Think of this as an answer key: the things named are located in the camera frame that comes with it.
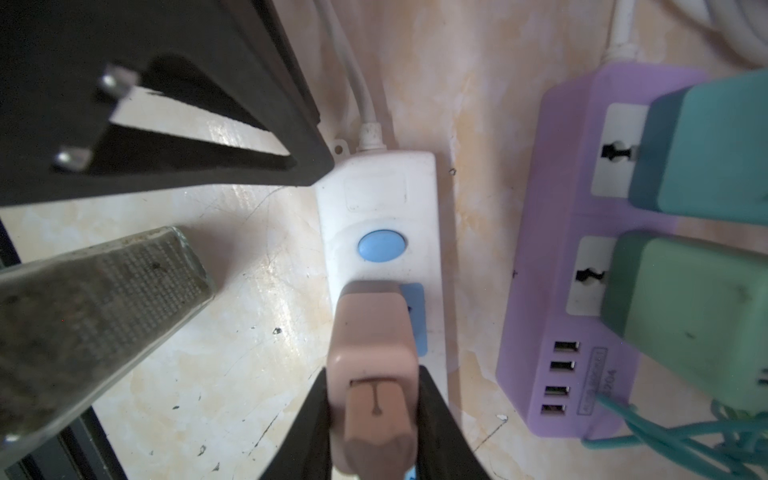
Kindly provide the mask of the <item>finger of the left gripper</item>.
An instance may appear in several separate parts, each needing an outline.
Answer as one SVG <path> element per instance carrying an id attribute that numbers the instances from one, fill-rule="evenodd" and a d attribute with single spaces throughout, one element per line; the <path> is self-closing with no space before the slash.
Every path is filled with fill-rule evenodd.
<path id="1" fill-rule="evenodd" d="M 117 119 L 131 94 L 273 135 L 227 146 Z M 310 186 L 334 166 L 270 1 L 5 1 L 1 203 L 213 184 Z"/>
<path id="2" fill-rule="evenodd" d="M 2 467 L 56 436 L 214 296 L 176 227 L 2 269 Z"/>

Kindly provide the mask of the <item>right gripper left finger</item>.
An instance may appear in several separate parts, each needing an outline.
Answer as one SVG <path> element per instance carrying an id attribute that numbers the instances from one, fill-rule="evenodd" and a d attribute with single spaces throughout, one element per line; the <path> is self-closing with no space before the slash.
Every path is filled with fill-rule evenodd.
<path id="1" fill-rule="evenodd" d="M 292 426 L 261 474 L 261 480 L 328 480 L 332 478 L 331 414 L 323 368 L 310 388 Z"/>

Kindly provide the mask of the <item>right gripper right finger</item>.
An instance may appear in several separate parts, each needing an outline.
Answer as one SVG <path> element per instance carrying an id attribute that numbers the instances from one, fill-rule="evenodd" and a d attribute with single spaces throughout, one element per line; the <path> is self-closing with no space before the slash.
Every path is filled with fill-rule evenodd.
<path id="1" fill-rule="evenodd" d="M 417 427 L 417 479 L 490 478 L 464 438 L 428 369 L 423 365 L 419 367 Z"/>

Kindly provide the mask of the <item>pink charger plug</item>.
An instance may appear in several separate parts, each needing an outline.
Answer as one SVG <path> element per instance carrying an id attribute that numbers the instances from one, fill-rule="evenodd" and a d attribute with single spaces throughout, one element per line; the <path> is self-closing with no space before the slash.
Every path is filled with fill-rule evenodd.
<path id="1" fill-rule="evenodd" d="M 418 451 L 418 352 L 397 283 L 341 291 L 326 361 L 334 467 L 361 479 L 402 479 Z"/>

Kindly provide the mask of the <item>light green charger plug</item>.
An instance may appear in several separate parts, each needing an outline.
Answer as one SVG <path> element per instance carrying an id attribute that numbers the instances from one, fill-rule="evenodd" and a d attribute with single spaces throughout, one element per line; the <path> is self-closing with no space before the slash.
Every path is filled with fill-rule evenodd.
<path id="1" fill-rule="evenodd" d="M 767 408 L 767 257 L 634 231 L 613 251 L 600 318 L 642 354 L 737 410 Z"/>

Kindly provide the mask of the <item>teal charger plug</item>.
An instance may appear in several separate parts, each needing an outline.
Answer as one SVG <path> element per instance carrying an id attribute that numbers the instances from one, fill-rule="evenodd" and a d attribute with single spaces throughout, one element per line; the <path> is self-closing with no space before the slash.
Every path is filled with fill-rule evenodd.
<path id="1" fill-rule="evenodd" d="M 654 100 L 628 200 L 670 215 L 766 225 L 766 70 Z"/>

